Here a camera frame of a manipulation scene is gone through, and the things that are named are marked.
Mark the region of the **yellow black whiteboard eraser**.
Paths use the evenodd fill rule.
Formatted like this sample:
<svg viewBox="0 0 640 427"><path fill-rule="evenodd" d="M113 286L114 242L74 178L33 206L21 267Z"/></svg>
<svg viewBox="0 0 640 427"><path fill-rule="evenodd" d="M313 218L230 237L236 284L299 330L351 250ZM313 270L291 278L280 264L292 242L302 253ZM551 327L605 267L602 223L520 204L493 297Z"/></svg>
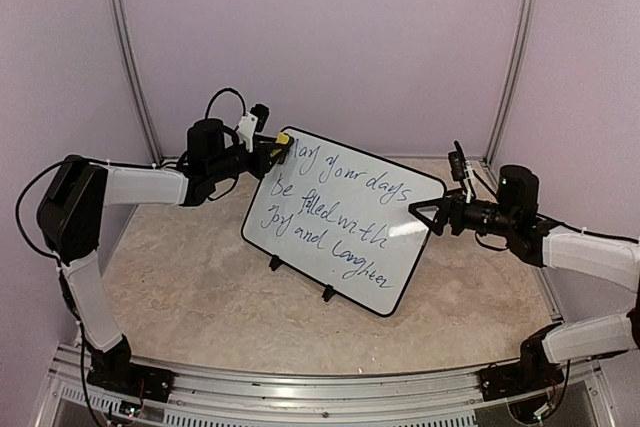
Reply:
<svg viewBox="0 0 640 427"><path fill-rule="evenodd" d="M287 147L289 152L294 143L294 138L285 132L279 132L276 138L277 143L274 144L274 148Z"/></svg>

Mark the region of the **white whiteboard with black frame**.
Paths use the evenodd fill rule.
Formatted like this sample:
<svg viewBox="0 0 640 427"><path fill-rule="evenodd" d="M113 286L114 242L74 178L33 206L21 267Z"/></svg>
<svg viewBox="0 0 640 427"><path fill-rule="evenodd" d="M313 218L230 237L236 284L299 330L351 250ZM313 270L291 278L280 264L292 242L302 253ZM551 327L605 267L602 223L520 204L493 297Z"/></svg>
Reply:
<svg viewBox="0 0 640 427"><path fill-rule="evenodd" d="M430 236L408 211L443 180L295 127L282 165L259 182L242 238L379 317L397 310Z"/></svg>

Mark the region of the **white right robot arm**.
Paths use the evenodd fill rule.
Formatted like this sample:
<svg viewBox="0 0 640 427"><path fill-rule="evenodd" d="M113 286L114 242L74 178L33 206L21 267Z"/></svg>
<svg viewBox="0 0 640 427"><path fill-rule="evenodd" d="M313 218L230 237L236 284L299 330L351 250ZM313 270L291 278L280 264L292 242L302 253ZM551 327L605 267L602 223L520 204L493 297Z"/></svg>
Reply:
<svg viewBox="0 0 640 427"><path fill-rule="evenodd" d="M495 235L520 261L639 288L635 239L578 229L541 214L538 177L504 165L494 201L450 191L431 175L320 141L294 147L261 181L246 240L330 294L393 314L430 235Z"/></svg>

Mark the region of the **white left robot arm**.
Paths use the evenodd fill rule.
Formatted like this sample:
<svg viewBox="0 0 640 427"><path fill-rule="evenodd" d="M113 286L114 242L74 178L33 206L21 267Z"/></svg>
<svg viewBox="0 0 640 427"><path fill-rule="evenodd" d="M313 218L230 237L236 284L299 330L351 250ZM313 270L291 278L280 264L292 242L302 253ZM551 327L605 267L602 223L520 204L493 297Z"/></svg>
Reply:
<svg viewBox="0 0 640 427"><path fill-rule="evenodd" d="M230 128L219 119L196 122L174 165L135 166L69 155L36 214L48 249L58 259L71 310L92 349L108 352L123 342L102 283L98 247L103 212L112 205L198 207L215 199L216 187L249 173L261 180L286 159L293 139L263 136L253 113Z"/></svg>

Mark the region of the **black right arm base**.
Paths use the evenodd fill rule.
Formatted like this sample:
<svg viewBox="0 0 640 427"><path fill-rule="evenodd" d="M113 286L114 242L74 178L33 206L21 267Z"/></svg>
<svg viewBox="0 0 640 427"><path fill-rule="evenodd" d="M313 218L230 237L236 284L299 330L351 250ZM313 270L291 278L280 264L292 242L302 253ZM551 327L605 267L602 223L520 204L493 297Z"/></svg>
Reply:
<svg viewBox="0 0 640 427"><path fill-rule="evenodd" d="M562 404L567 389L570 363L563 369L551 363L542 338L532 336L520 346L517 361L489 364L478 373L485 402L506 400L511 417L520 425L541 426Z"/></svg>

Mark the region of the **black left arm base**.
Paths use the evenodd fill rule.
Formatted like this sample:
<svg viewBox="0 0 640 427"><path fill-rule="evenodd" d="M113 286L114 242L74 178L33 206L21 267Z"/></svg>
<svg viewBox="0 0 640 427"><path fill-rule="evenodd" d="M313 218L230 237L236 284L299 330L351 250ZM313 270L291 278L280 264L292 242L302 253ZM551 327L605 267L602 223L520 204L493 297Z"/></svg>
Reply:
<svg viewBox="0 0 640 427"><path fill-rule="evenodd" d="M176 374L168 369L135 363L126 336L108 350L99 350L86 338L82 346L90 353L88 384L109 392L167 403Z"/></svg>

